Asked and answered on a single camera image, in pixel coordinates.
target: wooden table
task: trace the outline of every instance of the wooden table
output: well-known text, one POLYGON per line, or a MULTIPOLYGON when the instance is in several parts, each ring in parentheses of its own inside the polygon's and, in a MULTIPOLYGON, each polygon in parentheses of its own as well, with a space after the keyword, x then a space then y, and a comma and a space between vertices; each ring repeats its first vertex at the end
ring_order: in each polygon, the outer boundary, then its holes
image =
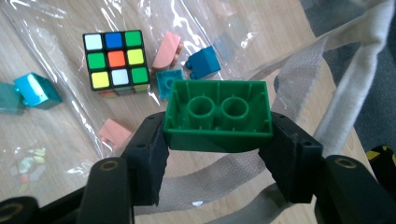
MULTIPOLYGON (((258 35, 257 38, 262 39, 251 41, 249 47, 265 49, 265 52, 258 50, 257 55, 254 55, 255 58, 258 57, 265 62, 271 62, 315 41, 304 10, 298 0, 268 1, 265 4, 261 4, 261 6, 264 6, 261 8, 261 13, 254 16, 261 17, 261 20, 265 21, 262 25, 264 27, 259 30, 266 31, 267 34, 258 35)), ((80 7, 80 9, 76 10, 84 10, 85 5, 80 7)), ((231 4, 231 7, 241 6, 234 3, 234 5, 231 4)), ((207 16, 207 12, 202 9, 195 11, 195 13, 200 12, 203 13, 203 17, 207 17, 206 22, 210 23, 210 18, 213 17, 207 16)), ((246 22, 251 22, 249 20, 251 15, 239 16, 247 18, 246 22)), ((0 24, 3 28, 3 32, 0 33, 0 39, 2 40, 2 45, 0 46, 0 81, 12 83, 14 78, 30 71, 44 75, 44 71, 38 66, 38 63, 3 15, 0 16, 0 24)), ((252 25, 253 27, 260 26, 260 22, 253 22, 252 25)), ((277 72, 275 71, 265 79, 270 89, 271 102, 273 102, 276 95, 273 81, 277 72)), ((317 128, 335 90, 331 71, 325 62, 322 63, 320 73, 318 85, 309 97, 304 112, 298 120, 299 125, 311 134, 317 128)), ((122 99, 120 97, 120 99, 107 102, 101 100, 100 103, 107 104, 109 108, 112 108, 110 113, 116 117, 125 113, 122 110, 125 100, 125 98, 122 99)), ((136 103, 136 99, 133 97, 128 98, 127 101, 136 103)), ((135 112, 142 119, 151 110, 158 110, 158 108, 154 107, 155 105, 139 106, 135 112)), ((40 205, 50 203, 66 193, 83 186, 87 180, 90 167, 95 161, 99 160, 97 153, 92 149, 92 143, 85 137, 85 133, 73 117, 71 108, 67 104, 58 105, 49 111, 29 109, 21 117, 0 115, 0 120, 0 201, 16 195, 33 194, 38 197, 40 205), (50 127, 41 126, 40 120, 50 122, 50 127), (36 177, 38 180, 36 181, 31 180, 30 182, 22 183, 22 177, 14 174, 15 167, 18 167, 24 158, 32 157, 35 152, 29 151, 29 149, 38 147, 46 149, 45 162, 38 163, 35 167, 44 165, 45 172, 43 175, 38 175, 36 177)), ((127 122, 127 126, 131 130, 135 130, 139 125, 139 119, 129 123, 126 120, 123 121, 127 122)), ((352 131, 347 140, 344 154, 368 165, 355 131, 352 131)), ((224 154, 171 151, 165 176, 191 174, 223 156, 224 154)), ((136 217, 136 221, 137 223, 207 222, 217 217, 231 214, 244 207, 261 190, 273 182, 274 180, 270 173, 265 170, 262 174, 230 194, 212 203, 204 204, 192 210, 139 216, 136 217)), ((274 223, 315 222, 312 204, 295 205, 284 211, 274 221, 274 223)))

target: table surface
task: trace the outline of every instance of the table surface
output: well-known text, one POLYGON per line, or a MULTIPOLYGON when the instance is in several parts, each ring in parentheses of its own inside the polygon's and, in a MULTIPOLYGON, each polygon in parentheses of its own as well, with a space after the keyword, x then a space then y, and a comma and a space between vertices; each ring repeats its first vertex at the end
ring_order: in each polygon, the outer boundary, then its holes
MULTIPOLYGON (((265 19, 270 20, 273 27, 289 24, 285 29, 279 29, 279 32, 275 31, 276 35, 282 36, 282 38, 267 36, 262 41, 258 41, 268 46, 267 53, 272 55, 273 59, 293 52, 315 40, 304 15, 304 10, 297 0, 282 0, 276 1, 276 3, 269 3, 268 7, 262 9, 262 15, 271 15, 266 16, 265 19), (284 30, 288 30, 288 33, 282 34, 284 30)), ((3 15, 0 15, 0 26, 3 28, 3 32, 0 33, 0 39, 2 40, 2 45, 0 46, 0 81, 12 83, 14 78, 31 71, 44 74, 3 15)), ((271 102, 273 102, 276 95, 273 82, 277 73, 278 71, 275 71, 265 79, 269 87, 271 102)), ((308 98, 303 114, 298 120, 298 124, 311 134, 317 128, 335 90, 331 71, 325 62, 321 65, 320 73, 318 84, 308 98)), ((0 152, 0 201, 19 194, 33 193, 39 196, 40 204, 43 205, 84 185, 88 173, 87 167, 97 161, 98 156, 94 150, 90 150, 92 143, 87 138, 82 137, 85 133, 77 125, 66 105, 56 106, 49 111, 31 109, 25 112, 22 118, 0 115, 0 120, 0 134, 12 138, 12 140, 8 139, 8 141, 3 139, 2 141, 6 142, 2 143, 3 148, 0 148, 3 150, 0 152), (53 131, 56 133, 62 132, 66 136, 64 142, 57 143, 55 153, 47 149, 45 158, 46 176, 40 177, 48 179, 45 181, 46 186, 32 186, 32 183, 30 183, 31 186, 28 186, 29 184, 16 184, 16 177, 12 175, 12 167, 22 160, 22 158, 12 155, 17 150, 15 146, 34 148, 37 145, 37 141, 41 143, 46 141, 53 143, 54 141, 50 134, 47 133, 48 129, 40 129, 39 120, 35 121, 34 125, 38 125, 36 129, 25 129, 21 119, 26 119, 29 116, 33 116, 35 119, 53 119, 53 131), (78 148, 71 150, 67 148, 70 146, 69 141, 73 141, 73 146, 78 146, 78 148)), ((352 130, 346 142, 344 154, 361 161, 366 166, 368 165, 360 140, 354 130, 352 130)), ((222 156, 224 154, 171 151, 165 175, 181 176, 191 174, 222 156)), ((212 203, 186 211, 138 216, 135 218, 136 223, 207 222, 241 209, 250 203, 261 190, 272 183, 274 183, 274 180, 270 173, 265 170, 230 194, 212 203)), ((316 223, 313 205, 298 204, 288 208, 274 220, 274 223, 316 223)))

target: rubik's cube sticker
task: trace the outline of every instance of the rubik's cube sticker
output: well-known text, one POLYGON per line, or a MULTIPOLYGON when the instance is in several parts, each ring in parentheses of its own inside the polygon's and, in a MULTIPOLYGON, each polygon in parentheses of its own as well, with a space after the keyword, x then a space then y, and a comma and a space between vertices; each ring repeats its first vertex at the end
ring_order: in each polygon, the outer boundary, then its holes
POLYGON ((83 35, 91 89, 105 97, 146 91, 149 86, 140 30, 83 35))

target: pink lego brick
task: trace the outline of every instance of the pink lego brick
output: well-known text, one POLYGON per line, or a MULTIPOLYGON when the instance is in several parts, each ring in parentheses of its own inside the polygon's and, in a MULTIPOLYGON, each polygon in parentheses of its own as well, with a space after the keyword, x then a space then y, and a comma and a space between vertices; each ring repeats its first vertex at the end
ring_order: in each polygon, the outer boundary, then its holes
POLYGON ((114 149, 121 147, 131 137, 132 133, 119 125, 116 121, 108 119, 99 130, 102 142, 111 142, 114 149))
POLYGON ((171 32, 166 32, 163 42, 158 49, 157 56, 152 64, 154 72, 162 71, 175 66, 178 55, 183 49, 183 43, 180 42, 181 37, 171 32))

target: toy block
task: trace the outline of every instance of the toy block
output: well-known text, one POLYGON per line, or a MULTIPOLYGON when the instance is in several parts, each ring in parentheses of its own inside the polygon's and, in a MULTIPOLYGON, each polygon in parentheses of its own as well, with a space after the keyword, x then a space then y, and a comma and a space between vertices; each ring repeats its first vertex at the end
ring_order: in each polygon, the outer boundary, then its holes
POLYGON ((152 64, 153 71, 162 71, 175 66, 178 55, 183 49, 183 43, 180 42, 180 39, 180 36, 166 32, 152 64))
POLYGON ((62 98, 52 84, 44 77, 29 73, 14 80, 15 91, 19 92, 24 105, 50 109, 62 102, 62 98))
POLYGON ((237 153, 273 137, 266 83, 175 80, 163 133, 175 150, 237 153))
POLYGON ((22 96, 14 91, 14 85, 0 82, 0 113, 21 115, 24 111, 22 96))
POLYGON ((162 71, 156 73, 160 100, 166 100, 171 95, 172 84, 175 80, 183 79, 181 69, 162 71))
POLYGON ((83 35, 91 89, 104 97, 149 84, 142 32, 139 30, 83 35))
POLYGON ((125 144, 132 133, 119 125, 116 121, 108 119, 103 127, 99 130, 102 142, 111 142, 113 148, 119 148, 125 144))
POLYGON ((216 53, 211 46, 192 54, 186 62, 186 67, 192 70, 191 79, 208 77, 221 69, 216 53))

